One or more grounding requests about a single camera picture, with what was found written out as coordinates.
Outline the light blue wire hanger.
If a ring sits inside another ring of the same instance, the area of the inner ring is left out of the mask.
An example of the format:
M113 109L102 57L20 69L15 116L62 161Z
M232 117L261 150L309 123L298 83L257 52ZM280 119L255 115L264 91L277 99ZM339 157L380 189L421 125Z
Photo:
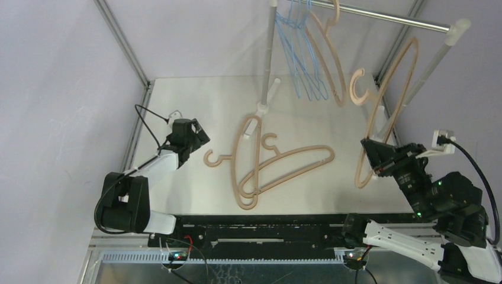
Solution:
M296 20L294 20L292 17L293 8L294 8L293 2L289 1L289 10L287 14L281 14L280 12L276 12L275 22L277 24L279 39L282 44L284 56L287 61L289 73L291 76L292 84L295 89L296 96L298 99L301 99L301 87L300 87L301 79L297 67L297 61L295 58L296 53L291 34L291 30L295 30L297 23Z
M298 1L297 40L302 60L302 73L306 82L306 93L309 100L328 100L328 89L320 77L317 55L314 50L314 40L307 27L312 10L311 1Z
M289 1L289 9L283 16L285 53L297 97L316 101L320 97L314 76L313 54L305 32L307 11L307 4Z

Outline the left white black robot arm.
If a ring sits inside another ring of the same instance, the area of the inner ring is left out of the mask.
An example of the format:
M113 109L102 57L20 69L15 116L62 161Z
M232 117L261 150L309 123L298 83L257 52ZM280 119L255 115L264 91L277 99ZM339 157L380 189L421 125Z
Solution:
M150 190L209 141L196 119L175 119L172 132L151 158L128 171L105 176L94 210L96 227L106 234L162 234L170 246L181 245L184 229L176 225L174 215L152 210Z

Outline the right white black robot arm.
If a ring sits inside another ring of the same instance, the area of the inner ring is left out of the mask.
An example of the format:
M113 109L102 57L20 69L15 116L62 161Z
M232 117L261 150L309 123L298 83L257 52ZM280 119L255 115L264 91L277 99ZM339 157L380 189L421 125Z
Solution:
M394 178L415 217L433 222L433 229L445 242L421 240L352 213L342 227L348 246L393 251L427 266L447 283L501 282L499 237L488 237L488 216L482 205L490 186L479 189L459 172L432 181L425 171L429 157L458 149L453 137L436 137L431 149L416 143L397 147L370 138L364 138L361 145L373 172Z

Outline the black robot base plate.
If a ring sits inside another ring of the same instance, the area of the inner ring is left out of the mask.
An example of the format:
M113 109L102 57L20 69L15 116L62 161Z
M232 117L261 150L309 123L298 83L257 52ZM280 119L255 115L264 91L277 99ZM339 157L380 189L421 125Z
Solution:
M150 234L149 248L186 248L222 259L328 259L334 249L366 249L342 233L346 214L179 215L170 235Z

